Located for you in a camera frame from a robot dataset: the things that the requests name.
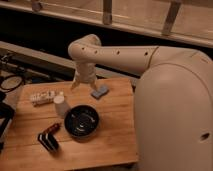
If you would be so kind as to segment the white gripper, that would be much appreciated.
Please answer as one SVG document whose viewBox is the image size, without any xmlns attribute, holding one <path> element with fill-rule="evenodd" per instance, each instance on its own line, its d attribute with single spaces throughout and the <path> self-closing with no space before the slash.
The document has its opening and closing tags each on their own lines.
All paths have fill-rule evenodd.
<svg viewBox="0 0 213 171">
<path fill-rule="evenodd" d="M 74 90 L 80 83 L 90 84 L 90 87 L 97 91 L 96 72 L 93 63 L 77 63 L 75 70 L 75 81 L 73 81 L 70 90 Z"/>
</svg>

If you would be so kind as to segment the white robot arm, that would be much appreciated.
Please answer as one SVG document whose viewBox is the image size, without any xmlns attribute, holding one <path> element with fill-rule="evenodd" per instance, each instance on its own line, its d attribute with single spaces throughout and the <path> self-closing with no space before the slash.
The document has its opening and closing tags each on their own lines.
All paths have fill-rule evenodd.
<svg viewBox="0 0 213 171">
<path fill-rule="evenodd" d="M 140 171 L 213 171 L 213 59 L 188 48 L 103 46 L 90 34 L 68 46 L 75 80 L 95 79 L 89 63 L 140 76 L 134 125 Z"/>
</svg>

